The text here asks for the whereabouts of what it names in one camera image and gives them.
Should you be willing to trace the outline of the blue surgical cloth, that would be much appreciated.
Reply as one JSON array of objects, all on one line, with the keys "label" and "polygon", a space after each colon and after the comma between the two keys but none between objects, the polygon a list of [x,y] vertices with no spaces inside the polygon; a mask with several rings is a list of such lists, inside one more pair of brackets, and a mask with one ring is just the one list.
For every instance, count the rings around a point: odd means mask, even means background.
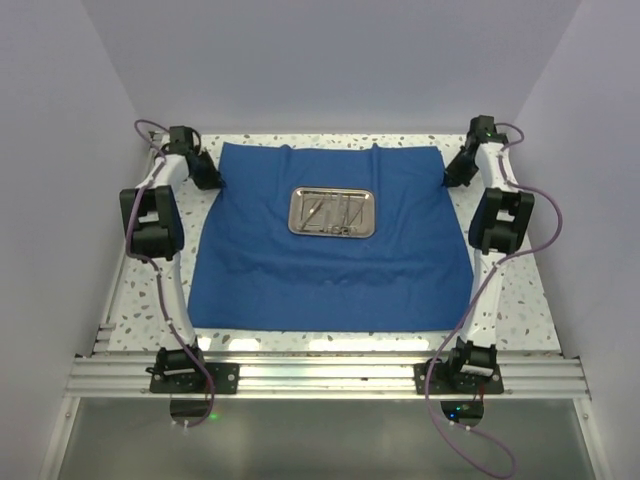
[{"label": "blue surgical cloth", "polygon": [[[227,143],[224,188],[206,217],[189,295],[197,328],[321,332],[449,330],[473,281],[433,146],[294,149]],[[365,239],[290,231],[299,187],[375,199]]]}]

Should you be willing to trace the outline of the stainless steel instrument tray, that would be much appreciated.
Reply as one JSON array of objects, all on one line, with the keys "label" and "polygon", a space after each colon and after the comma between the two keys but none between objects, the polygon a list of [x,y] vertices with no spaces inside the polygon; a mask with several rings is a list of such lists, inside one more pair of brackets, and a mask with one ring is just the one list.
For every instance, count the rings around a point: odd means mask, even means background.
[{"label": "stainless steel instrument tray", "polygon": [[298,187],[288,228],[296,235],[366,239],[376,230],[376,200],[366,189]]}]

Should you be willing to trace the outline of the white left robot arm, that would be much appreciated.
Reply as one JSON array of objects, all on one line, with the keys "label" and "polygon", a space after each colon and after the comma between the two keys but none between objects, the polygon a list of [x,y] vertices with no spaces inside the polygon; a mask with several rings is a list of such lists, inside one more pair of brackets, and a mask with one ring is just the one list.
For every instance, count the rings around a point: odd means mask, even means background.
[{"label": "white left robot arm", "polygon": [[208,369],[197,345],[182,287],[185,232],[176,193],[188,180],[201,191],[219,190],[224,181],[201,134],[194,128],[165,128],[139,119],[134,122],[134,129],[155,153],[144,180],[119,194],[126,255],[150,265],[157,288],[163,340],[148,372],[158,381],[172,375],[175,384],[193,393],[207,383]]}]

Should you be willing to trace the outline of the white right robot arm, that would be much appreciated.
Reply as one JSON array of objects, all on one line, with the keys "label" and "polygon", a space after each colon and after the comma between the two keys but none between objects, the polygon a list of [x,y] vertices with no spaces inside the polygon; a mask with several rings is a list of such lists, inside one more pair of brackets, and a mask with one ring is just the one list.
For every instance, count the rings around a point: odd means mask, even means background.
[{"label": "white right robot arm", "polygon": [[507,144],[507,135],[497,130],[492,116],[472,118],[465,143],[443,178],[447,188],[467,187],[476,175],[484,185],[467,236],[474,260],[469,312],[441,374],[461,393],[498,379],[497,313],[504,276],[497,269],[520,250],[535,204],[532,194],[508,179]]}]

